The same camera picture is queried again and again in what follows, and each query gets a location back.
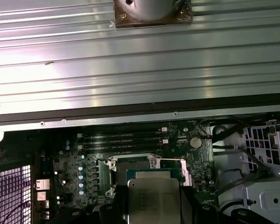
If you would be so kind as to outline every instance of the motherboard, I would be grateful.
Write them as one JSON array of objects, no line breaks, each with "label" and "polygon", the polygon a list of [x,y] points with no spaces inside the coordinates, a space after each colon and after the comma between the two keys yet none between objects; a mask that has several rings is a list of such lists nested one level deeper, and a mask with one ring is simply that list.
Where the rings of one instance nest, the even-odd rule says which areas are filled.
[{"label": "motherboard", "polygon": [[206,133],[209,125],[195,120],[81,127],[54,156],[56,205],[111,203],[117,185],[149,170],[167,172],[181,186],[192,186],[199,202],[214,203],[214,158]]}]

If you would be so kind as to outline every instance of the black cable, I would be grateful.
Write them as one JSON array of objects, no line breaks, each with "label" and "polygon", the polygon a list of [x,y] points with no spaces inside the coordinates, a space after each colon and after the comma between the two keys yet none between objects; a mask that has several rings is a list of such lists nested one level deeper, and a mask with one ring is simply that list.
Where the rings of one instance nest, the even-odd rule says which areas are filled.
[{"label": "black cable", "polygon": [[226,209],[230,208],[233,205],[243,205],[244,206],[244,200],[229,202],[226,205],[224,205],[220,210],[221,210],[221,212],[224,212]]},{"label": "black cable", "polygon": [[[199,121],[198,124],[197,124],[198,128],[206,135],[206,137],[207,137],[208,139],[210,138],[210,135],[201,127],[201,124],[204,123],[204,122],[206,122],[206,121],[216,120],[216,119],[218,119],[218,118],[220,118],[220,117],[209,117],[209,118],[205,118],[205,119],[202,119],[201,121]],[[222,133],[216,135],[217,139],[216,139],[216,141],[213,141],[213,143],[215,143],[215,142],[221,140],[222,137],[223,137],[223,139],[224,139],[224,138],[226,138],[226,137],[232,135],[233,133],[237,132],[239,129],[242,130],[242,129],[245,128],[245,127],[250,127],[250,126],[251,126],[250,121],[254,121],[254,120],[250,120],[249,122],[246,122],[245,120],[239,119],[239,118],[237,118],[237,117],[235,117],[235,116],[232,116],[232,115],[223,116],[222,118],[227,118],[227,119],[231,119],[231,120],[237,121],[237,122],[239,123],[239,124],[237,124],[237,125],[239,126],[239,128],[237,128],[237,127],[234,128],[234,127],[233,127],[233,128],[230,128],[230,130],[228,129],[228,130],[226,130],[226,131],[224,131],[224,132],[222,132]]]},{"label": "black cable", "polygon": [[241,177],[243,178],[243,177],[244,177],[244,174],[243,174],[243,172],[242,172],[241,169],[236,168],[236,169],[227,169],[227,170],[224,170],[224,171],[222,171],[222,172],[219,174],[219,176],[217,177],[216,182],[215,182],[215,188],[217,189],[219,180],[220,180],[220,178],[221,178],[224,174],[226,174],[226,173],[228,173],[228,172],[237,172],[237,171],[239,171],[239,174],[240,174]]},{"label": "black cable", "polygon": [[251,153],[247,152],[246,149],[241,148],[241,147],[235,147],[235,146],[213,146],[213,148],[220,148],[220,149],[235,149],[235,150],[239,150],[243,153],[246,153],[247,156],[258,165],[258,171],[256,173],[252,173],[252,174],[247,174],[245,177],[243,177],[242,179],[233,181],[231,183],[228,183],[227,185],[225,185],[223,188],[221,188],[220,190],[217,191],[217,197],[216,197],[216,201],[218,203],[218,197],[219,195],[223,194],[224,192],[238,186],[241,185],[243,183],[246,182],[252,182],[255,181],[257,179],[260,178],[264,178],[264,177],[268,177],[268,173],[269,170],[260,162],[256,159],[256,157],[254,155],[252,155]]},{"label": "black cable", "polygon": [[29,205],[28,203],[29,203],[29,201],[28,201],[28,202],[23,202],[23,203],[19,204],[17,207],[15,207],[13,210],[11,210],[11,211],[9,212],[9,214],[5,217],[5,219],[2,221],[1,224],[4,224],[4,223],[6,222],[6,220],[8,220],[8,218],[10,217],[10,215],[13,214],[14,211],[16,211],[18,208],[20,208],[21,206],[23,206],[23,205],[25,205],[25,204]]},{"label": "black cable", "polygon": [[245,127],[246,126],[243,125],[242,123],[236,124],[235,126],[228,128],[226,131],[223,131],[223,132],[220,132],[219,134],[214,135],[212,138],[212,142],[216,143],[218,141],[224,140],[224,139],[228,138],[229,136],[233,135],[234,133],[243,130]]},{"label": "black cable", "polygon": [[19,204],[19,205],[18,205],[17,207],[15,207],[12,211],[10,211],[10,212],[8,213],[8,215],[5,217],[5,219],[2,221],[1,224],[4,224],[4,223],[6,222],[6,220],[8,220],[8,218],[10,217],[10,215],[13,214],[13,212],[16,211],[18,208],[20,208],[21,206],[24,206],[24,205],[30,206],[31,204],[29,204],[29,203],[33,203],[33,204],[34,204],[34,206],[35,206],[35,211],[36,211],[37,213],[44,214],[44,215],[48,215],[47,213],[38,211],[38,210],[36,209],[36,203],[35,203],[34,201],[26,201],[26,202],[23,202],[23,203]]}]

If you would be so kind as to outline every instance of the screw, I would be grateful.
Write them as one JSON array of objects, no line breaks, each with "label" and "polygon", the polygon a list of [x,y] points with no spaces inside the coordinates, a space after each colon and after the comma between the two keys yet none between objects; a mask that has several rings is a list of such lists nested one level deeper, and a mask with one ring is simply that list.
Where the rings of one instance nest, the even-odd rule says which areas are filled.
[{"label": "screw", "polygon": [[209,205],[204,205],[204,206],[202,206],[202,208],[203,208],[204,210],[210,210],[210,206],[209,206]]},{"label": "screw", "polygon": [[241,216],[247,216],[248,215],[248,213],[246,211],[243,211],[243,210],[238,211],[238,214],[241,215]]}]

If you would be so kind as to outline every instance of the circuit board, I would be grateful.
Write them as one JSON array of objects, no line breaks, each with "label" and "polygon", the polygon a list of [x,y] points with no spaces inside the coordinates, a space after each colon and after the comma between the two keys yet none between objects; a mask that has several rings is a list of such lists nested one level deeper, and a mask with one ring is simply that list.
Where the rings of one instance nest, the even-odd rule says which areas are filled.
[{"label": "circuit board", "polygon": [[[64,149],[54,159],[56,195],[71,195],[58,205],[85,208],[111,203],[108,191],[112,185],[126,183],[127,170],[151,168],[145,156],[125,158],[139,154],[184,159],[197,199],[214,203],[212,142],[201,129],[210,133],[208,125],[198,126],[194,120],[81,127],[70,140],[64,140]],[[106,165],[112,156],[123,156],[116,172]],[[164,161],[161,168],[179,168],[179,164]]]}]

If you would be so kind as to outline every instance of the cable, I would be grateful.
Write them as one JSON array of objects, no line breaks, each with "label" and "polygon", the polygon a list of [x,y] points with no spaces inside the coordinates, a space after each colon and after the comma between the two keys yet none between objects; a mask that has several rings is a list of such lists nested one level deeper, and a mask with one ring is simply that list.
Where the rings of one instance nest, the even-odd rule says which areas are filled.
[{"label": "cable", "polygon": [[216,182],[215,182],[215,188],[217,189],[218,182],[219,182],[220,178],[221,178],[224,174],[226,174],[226,173],[228,173],[228,172],[237,172],[237,171],[239,171],[239,174],[240,174],[240,175],[242,176],[242,178],[243,178],[243,177],[244,177],[244,174],[243,174],[243,172],[242,172],[241,169],[227,169],[227,170],[224,170],[224,171],[222,171],[222,172],[219,174],[219,176],[217,177]]},{"label": "cable", "polygon": [[233,205],[243,205],[244,206],[244,200],[229,202],[226,205],[224,205],[220,210],[221,210],[221,212],[224,212],[226,209],[230,208]]},{"label": "cable", "polygon": [[[209,117],[209,118],[205,118],[205,119],[202,119],[201,121],[199,121],[198,122],[198,124],[197,124],[197,126],[198,126],[198,128],[206,135],[206,137],[209,139],[209,138],[211,138],[211,136],[201,127],[201,124],[202,123],[204,123],[204,122],[206,122],[206,121],[209,121],[209,120],[212,120],[212,119],[214,119],[214,120],[216,120],[216,119],[218,119],[219,117]],[[239,118],[237,118],[237,117],[234,117],[234,116],[223,116],[223,117],[221,117],[221,118],[228,118],[228,119],[232,119],[232,120],[235,120],[235,121],[237,121],[239,124],[240,124],[240,129],[243,129],[244,127],[250,127],[251,125],[250,124],[248,124],[247,122],[245,122],[245,121],[243,121],[242,119],[239,119]]]},{"label": "cable", "polygon": [[216,201],[218,202],[218,197],[219,195],[223,194],[224,192],[238,186],[241,185],[243,183],[246,182],[252,182],[255,181],[257,179],[260,178],[264,178],[268,176],[269,170],[260,162],[258,161],[254,155],[252,155],[251,153],[247,152],[246,149],[242,148],[242,147],[237,147],[237,146],[213,146],[213,148],[219,148],[219,149],[237,149],[243,153],[246,153],[247,156],[258,165],[258,171],[256,173],[253,174],[247,174],[245,177],[243,177],[242,179],[233,181],[231,183],[228,183],[227,185],[225,185],[223,188],[221,188],[220,190],[217,191],[217,197],[216,197]]},{"label": "cable", "polygon": [[9,212],[9,214],[5,217],[5,219],[2,221],[1,224],[4,224],[4,223],[6,222],[6,220],[8,220],[8,218],[10,217],[10,215],[13,214],[13,212],[16,211],[18,208],[20,208],[21,206],[23,206],[23,205],[25,205],[25,204],[29,205],[29,204],[28,204],[29,202],[30,202],[30,201],[28,201],[28,202],[23,202],[23,203],[19,204],[17,207],[15,207],[13,210],[11,210],[11,211]]},{"label": "cable", "polygon": [[19,204],[17,207],[15,207],[13,210],[11,210],[11,211],[8,213],[8,215],[5,217],[5,219],[1,222],[1,224],[4,224],[4,223],[6,222],[6,220],[8,220],[8,218],[10,217],[10,215],[13,214],[13,212],[16,211],[18,208],[20,208],[21,206],[24,206],[25,204],[26,204],[26,206],[32,205],[32,204],[29,204],[29,203],[33,203],[33,204],[34,204],[34,206],[35,206],[35,209],[34,209],[34,210],[35,210],[37,213],[44,214],[44,215],[48,215],[47,213],[38,211],[38,210],[36,209],[36,203],[35,203],[34,201],[26,201],[26,202],[23,202],[23,203]]}]

